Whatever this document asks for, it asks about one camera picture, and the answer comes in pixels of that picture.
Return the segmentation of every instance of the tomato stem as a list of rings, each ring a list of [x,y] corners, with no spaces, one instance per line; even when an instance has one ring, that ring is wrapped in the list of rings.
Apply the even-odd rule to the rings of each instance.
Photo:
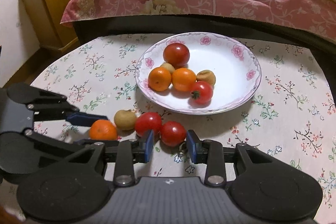
[[[200,92],[198,90],[192,91],[191,92],[191,98],[193,99],[198,99],[200,97]]]

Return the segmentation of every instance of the white wall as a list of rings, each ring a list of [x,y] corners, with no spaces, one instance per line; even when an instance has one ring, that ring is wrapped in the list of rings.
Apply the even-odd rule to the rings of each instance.
[[[3,86],[39,49],[21,0],[0,0],[0,45],[0,86]]]

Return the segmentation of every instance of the bed frame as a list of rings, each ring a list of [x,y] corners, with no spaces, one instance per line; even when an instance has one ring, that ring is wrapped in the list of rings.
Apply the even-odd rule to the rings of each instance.
[[[312,33],[248,19],[206,15],[140,15],[76,21],[81,45],[102,36],[132,33],[206,31],[228,37],[250,38],[309,48],[336,98],[336,44]]]

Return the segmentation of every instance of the pink flower pattern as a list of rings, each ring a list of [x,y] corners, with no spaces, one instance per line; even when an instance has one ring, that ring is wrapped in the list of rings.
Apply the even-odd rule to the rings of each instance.
[[[244,60],[244,48],[242,46],[239,46],[238,44],[235,44],[232,47],[231,52],[234,54],[234,56],[236,58],[239,58],[239,60],[241,60],[241,61]]]
[[[144,89],[151,90],[151,88],[148,85],[148,79],[146,79],[145,81],[142,81],[141,85],[143,86]]]
[[[153,68],[153,66],[154,66],[154,61],[153,61],[153,59],[151,59],[150,57],[148,57],[148,58],[145,58],[145,61],[146,61],[146,66],[148,67],[148,68]]]
[[[251,80],[255,75],[255,70],[250,70],[247,74],[246,74],[246,79],[247,80]]]
[[[176,37],[173,37],[173,38],[169,39],[169,40],[166,42],[166,45],[168,46],[168,45],[173,44],[173,43],[180,43],[180,44],[185,45],[185,42],[184,42],[184,41],[178,40],[178,39],[176,39]]]
[[[239,129],[236,126],[231,127],[230,130],[231,130],[232,134],[238,134],[239,133]]]
[[[211,43],[211,38],[208,37],[207,35],[201,38],[201,45],[210,45],[210,43]]]

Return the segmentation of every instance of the cherry tomato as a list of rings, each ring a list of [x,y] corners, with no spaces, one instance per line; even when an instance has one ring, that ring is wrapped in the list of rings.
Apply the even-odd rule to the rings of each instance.
[[[186,65],[189,58],[189,49],[181,43],[169,44],[163,51],[163,59],[165,62],[173,65],[175,68]]]
[[[157,112],[146,112],[137,118],[134,128],[139,137],[150,129],[154,130],[154,136],[158,136],[161,126],[161,116]]]
[[[212,86],[205,81],[198,81],[193,84],[191,89],[191,98],[197,104],[205,104],[211,100],[213,96]]]
[[[187,131],[179,122],[169,121],[162,125],[160,135],[165,145],[174,147],[184,141]]]

